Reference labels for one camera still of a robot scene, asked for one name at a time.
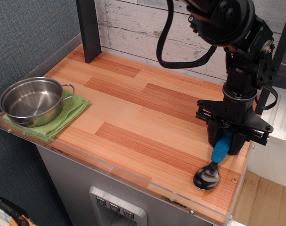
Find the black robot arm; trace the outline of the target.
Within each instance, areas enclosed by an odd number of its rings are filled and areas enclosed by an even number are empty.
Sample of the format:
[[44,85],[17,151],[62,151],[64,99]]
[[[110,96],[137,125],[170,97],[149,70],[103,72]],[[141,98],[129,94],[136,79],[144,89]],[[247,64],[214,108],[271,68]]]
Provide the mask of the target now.
[[257,92],[273,80],[273,33],[255,14],[250,0],[188,0],[192,28],[207,43],[223,47],[227,80],[223,100],[199,100],[199,119],[206,121],[208,141],[215,146],[223,130],[233,133],[230,155],[237,155],[245,142],[267,143],[271,125],[253,110]]

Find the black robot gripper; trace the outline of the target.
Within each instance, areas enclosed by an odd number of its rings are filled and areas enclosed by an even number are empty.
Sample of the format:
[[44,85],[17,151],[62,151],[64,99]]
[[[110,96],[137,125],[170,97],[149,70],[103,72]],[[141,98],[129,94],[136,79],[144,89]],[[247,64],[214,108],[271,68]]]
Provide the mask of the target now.
[[247,95],[223,87],[223,100],[198,100],[196,117],[206,121],[208,142],[215,147],[223,130],[233,133],[229,155],[237,155],[245,142],[266,145],[273,127],[253,110],[257,90]]

